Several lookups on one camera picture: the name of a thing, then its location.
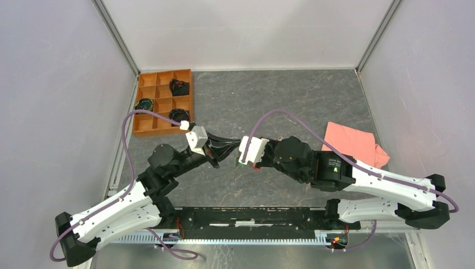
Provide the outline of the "steel key holder red handle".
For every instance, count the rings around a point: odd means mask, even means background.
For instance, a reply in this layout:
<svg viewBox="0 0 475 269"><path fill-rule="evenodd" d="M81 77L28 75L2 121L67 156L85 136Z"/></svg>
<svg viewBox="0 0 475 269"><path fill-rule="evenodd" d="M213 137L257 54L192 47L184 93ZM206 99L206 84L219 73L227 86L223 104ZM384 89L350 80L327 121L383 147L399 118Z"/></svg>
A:
<svg viewBox="0 0 475 269"><path fill-rule="evenodd" d="M260 167L256 167L253 162L247 162L247 163L242 163L239 157L235 159L235 167L237 168L243 168L245 166L249 166L254 170L260 170Z"/></svg>

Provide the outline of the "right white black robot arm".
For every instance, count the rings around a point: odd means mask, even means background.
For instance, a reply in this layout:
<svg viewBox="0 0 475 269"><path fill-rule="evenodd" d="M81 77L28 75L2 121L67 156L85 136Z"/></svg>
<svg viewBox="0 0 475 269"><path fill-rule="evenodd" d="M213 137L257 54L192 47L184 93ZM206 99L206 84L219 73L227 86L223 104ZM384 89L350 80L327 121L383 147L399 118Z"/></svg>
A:
<svg viewBox="0 0 475 269"><path fill-rule="evenodd" d="M367 165L348 155L317 151L298 138L252 139L257 142L249 160L255 168L274 168L299 183L323 192L360 192L372 197L362 200L327 201L323 220L337 229L344 223L364 220L401 220L419 229L438 229L450 219L449 206L437 201L445 189L438 174L411 178Z"/></svg>

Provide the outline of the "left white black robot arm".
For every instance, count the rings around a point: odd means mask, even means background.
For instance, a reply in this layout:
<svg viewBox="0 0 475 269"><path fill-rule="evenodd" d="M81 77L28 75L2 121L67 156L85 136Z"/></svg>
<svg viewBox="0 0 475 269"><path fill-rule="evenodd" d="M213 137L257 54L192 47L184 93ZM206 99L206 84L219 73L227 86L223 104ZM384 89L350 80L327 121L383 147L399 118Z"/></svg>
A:
<svg viewBox="0 0 475 269"><path fill-rule="evenodd" d="M50 259L75 267L122 235L156 225L172 227L176 213L166 195L178 186L176 178L203 164L218 168L248 142L247 136L222 138L201 127L185 136L188 146L182 151L168 144L158 145L148 158L146 170L133 174L129 185L115 195L80 213L58 214L54 219L58 237Z"/></svg>

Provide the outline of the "black rolled item bottom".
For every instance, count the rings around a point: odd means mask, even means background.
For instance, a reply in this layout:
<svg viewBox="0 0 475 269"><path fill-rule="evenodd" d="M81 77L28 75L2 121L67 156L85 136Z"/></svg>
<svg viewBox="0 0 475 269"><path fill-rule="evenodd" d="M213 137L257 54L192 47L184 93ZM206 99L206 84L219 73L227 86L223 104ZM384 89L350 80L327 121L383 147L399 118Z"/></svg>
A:
<svg viewBox="0 0 475 269"><path fill-rule="evenodd" d="M175 108L169 112L169 119L174 122L187 121L191 122L188 110L182 108Z"/></svg>

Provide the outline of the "black rolled item top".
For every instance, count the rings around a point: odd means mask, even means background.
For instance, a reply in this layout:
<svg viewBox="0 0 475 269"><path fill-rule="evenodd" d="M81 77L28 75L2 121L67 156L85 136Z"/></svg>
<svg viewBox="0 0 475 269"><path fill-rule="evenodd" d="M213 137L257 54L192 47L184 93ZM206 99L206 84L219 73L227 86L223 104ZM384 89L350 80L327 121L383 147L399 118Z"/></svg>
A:
<svg viewBox="0 0 475 269"><path fill-rule="evenodd" d="M189 95L190 83L173 78L169 82L169 89L172 96Z"/></svg>

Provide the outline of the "green black rolled item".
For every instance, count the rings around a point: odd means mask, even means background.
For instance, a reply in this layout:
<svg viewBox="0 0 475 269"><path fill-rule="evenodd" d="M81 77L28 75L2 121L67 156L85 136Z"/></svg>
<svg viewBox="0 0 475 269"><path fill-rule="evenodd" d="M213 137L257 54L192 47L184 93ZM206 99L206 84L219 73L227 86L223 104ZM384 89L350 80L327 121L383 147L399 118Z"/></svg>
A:
<svg viewBox="0 0 475 269"><path fill-rule="evenodd" d="M149 114L153 112L154 100L150 98L141 98L136 102L134 111L136 114Z"/></svg>

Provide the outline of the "pink folded cloth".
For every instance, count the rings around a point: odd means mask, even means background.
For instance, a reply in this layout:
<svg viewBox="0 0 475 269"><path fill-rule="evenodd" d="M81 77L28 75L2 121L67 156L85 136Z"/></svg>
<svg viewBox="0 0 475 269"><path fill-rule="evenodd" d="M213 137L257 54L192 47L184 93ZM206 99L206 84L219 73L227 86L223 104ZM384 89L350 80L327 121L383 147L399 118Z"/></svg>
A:
<svg viewBox="0 0 475 269"><path fill-rule="evenodd" d="M390 160L390 156L369 132L328 122L324 140L339 152L376 168L382 168Z"/></svg>

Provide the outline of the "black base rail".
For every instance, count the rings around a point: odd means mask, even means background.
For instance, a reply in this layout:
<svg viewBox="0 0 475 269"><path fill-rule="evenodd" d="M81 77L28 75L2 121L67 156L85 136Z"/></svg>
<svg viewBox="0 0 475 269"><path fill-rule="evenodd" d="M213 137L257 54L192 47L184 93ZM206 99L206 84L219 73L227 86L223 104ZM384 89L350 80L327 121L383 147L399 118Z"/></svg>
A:
<svg viewBox="0 0 475 269"><path fill-rule="evenodd" d="M185 239L312 239L315 231L361 229L321 207L181 207L154 229L184 232Z"/></svg>

